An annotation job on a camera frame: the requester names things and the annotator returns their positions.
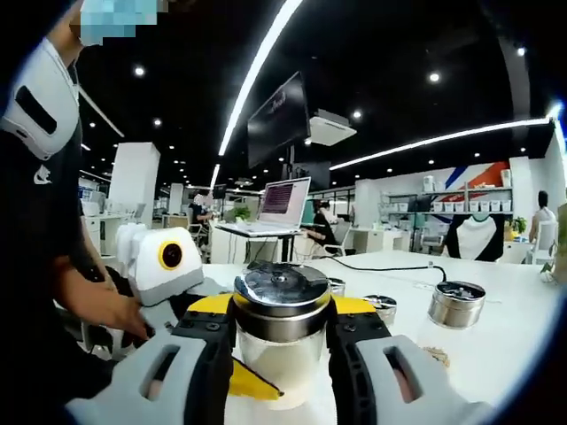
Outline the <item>person's left hand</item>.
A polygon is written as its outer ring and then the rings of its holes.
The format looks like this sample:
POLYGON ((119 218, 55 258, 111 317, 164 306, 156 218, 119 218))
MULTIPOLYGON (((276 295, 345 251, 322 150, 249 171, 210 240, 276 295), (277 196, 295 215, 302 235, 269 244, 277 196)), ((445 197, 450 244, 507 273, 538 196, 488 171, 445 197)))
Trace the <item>person's left hand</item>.
POLYGON ((140 312, 140 305, 133 297, 101 290, 95 301, 93 321, 126 331, 143 341, 149 339, 147 323, 140 312))

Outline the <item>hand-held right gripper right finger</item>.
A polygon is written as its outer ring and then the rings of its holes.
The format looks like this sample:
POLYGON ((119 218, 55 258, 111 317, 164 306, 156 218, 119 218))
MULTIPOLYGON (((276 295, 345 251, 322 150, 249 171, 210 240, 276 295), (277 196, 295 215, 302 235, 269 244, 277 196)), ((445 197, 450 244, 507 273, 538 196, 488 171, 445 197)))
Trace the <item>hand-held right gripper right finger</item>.
POLYGON ((368 301, 333 297, 326 337, 339 424, 490 421, 490 405, 461 396, 444 365, 408 337, 392 335, 368 301))

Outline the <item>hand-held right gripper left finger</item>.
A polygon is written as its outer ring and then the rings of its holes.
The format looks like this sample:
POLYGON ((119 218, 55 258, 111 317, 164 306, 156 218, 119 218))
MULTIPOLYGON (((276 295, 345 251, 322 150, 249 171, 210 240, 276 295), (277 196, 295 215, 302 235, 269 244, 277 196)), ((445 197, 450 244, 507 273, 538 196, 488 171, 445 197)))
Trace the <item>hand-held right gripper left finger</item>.
POLYGON ((222 424, 233 374, 231 299, 191 304, 176 325, 122 360, 104 390, 66 410, 79 424, 222 424))

